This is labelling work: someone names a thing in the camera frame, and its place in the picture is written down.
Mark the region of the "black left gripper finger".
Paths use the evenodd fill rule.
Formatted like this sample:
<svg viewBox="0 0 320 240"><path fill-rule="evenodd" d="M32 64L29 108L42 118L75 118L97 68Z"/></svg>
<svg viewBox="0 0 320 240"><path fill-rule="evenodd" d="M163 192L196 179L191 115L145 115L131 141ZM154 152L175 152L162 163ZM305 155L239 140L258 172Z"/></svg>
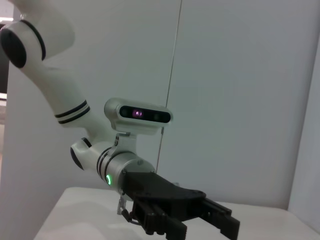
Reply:
<svg viewBox="0 0 320 240"><path fill-rule="evenodd" d="M148 235L185 237L187 206L186 197L135 197L131 215Z"/></svg>
<svg viewBox="0 0 320 240"><path fill-rule="evenodd" d="M237 240L240 221L232 216L232 210L205 198L200 205L200 218L220 230L229 240Z"/></svg>

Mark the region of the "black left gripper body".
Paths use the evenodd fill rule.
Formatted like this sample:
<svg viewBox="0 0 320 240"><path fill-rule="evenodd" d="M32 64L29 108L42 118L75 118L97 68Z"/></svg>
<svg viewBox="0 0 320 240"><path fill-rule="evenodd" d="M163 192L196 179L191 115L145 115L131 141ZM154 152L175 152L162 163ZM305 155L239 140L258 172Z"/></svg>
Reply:
<svg viewBox="0 0 320 240"><path fill-rule="evenodd" d="M130 214L135 220L157 214L156 210L179 221L198 218L206 199L204 192L174 185L154 172L126 173L123 192L133 200Z"/></svg>

